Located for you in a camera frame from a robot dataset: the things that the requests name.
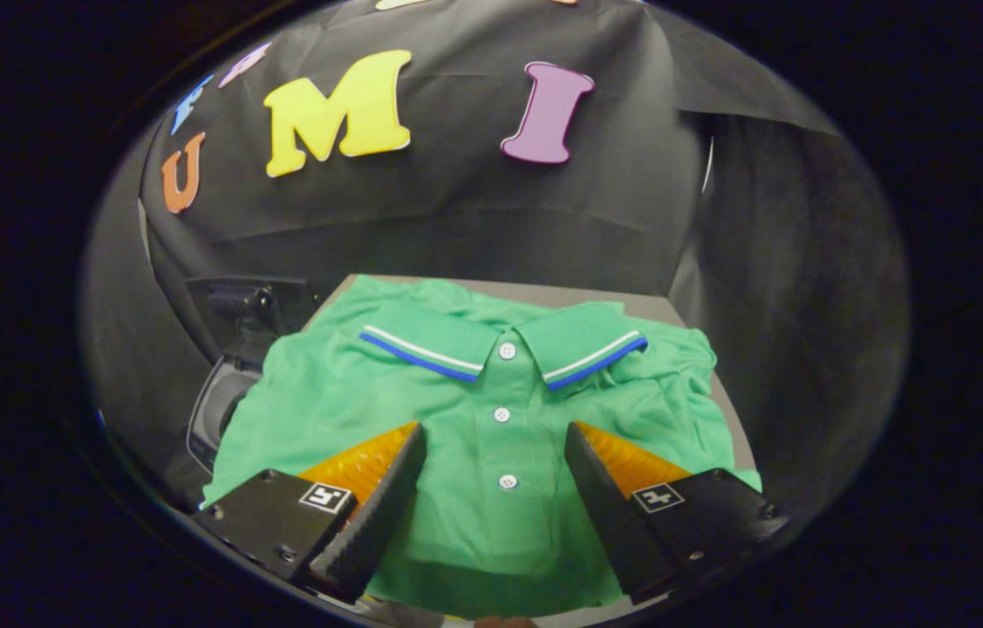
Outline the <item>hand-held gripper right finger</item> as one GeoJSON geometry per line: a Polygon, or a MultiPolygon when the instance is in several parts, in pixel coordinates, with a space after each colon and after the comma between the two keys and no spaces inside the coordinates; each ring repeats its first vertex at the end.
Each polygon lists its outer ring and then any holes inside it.
{"type": "Polygon", "coordinates": [[[568,426],[564,460],[635,604],[717,587],[770,554],[793,524],[730,470],[691,473],[586,422],[568,426]]]}

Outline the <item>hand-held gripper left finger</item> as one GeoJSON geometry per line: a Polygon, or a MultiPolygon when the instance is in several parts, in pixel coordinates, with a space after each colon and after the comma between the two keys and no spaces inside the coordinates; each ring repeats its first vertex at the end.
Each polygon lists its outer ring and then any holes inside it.
{"type": "Polygon", "coordinates": [[[260,470],[192,520],[268,575],[354,604],[413,504],[426,459],[425,430],[408,422],[298,474],[260,470]]]}

